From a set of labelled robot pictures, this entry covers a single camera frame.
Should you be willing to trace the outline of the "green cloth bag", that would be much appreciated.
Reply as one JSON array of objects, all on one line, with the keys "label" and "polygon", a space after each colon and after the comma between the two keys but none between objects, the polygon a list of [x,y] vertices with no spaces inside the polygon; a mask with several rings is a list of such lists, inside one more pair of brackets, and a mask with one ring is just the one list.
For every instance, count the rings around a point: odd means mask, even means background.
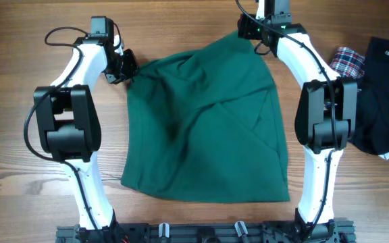
[{"label": "green cloth bag", "polygon": [[249,40],[231,33],[142,65],[127,102],[123,186],[204,203],[289,200],[276,85]]}]

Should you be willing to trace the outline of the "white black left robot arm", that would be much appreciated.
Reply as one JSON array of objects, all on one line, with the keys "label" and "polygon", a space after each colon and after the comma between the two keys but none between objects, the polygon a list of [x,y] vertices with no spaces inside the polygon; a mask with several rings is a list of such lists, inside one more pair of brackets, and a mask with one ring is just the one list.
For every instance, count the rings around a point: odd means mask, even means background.
[{"label": "white black left robot arm", "polygon": [[118,25],[105,16],[93,16],[91,29],[70,45],[72,58],[61,76],[33,94],[34,105],[24,123],[24,141],[40,156],[28,137],[29,123],[36,118],[44,160],[60,164],[72,187],[79,212],[74,227],[60,227],[58,242],[124,242],[104,192],[97,162],[101,125],[92,91],[101,74],[110,84],[131,79],[138,63],[125,49]]}]

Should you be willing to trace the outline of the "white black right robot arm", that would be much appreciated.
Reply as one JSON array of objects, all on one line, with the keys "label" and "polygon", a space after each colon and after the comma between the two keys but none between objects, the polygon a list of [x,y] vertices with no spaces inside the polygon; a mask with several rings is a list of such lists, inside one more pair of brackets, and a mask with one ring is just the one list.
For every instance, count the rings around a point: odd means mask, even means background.
[{"label": "white black right robot arm", "polygon": [[259,1],[255,14],[237,6],[239,37],[268,47],[301,88],[294,130],[305,152],[303,194],[283,234],[295,242],[329,240],[338,235],[332,199],[338,163],[355,132],[357,83],[322,59],[307,31],[292,23],[288,1]]}]

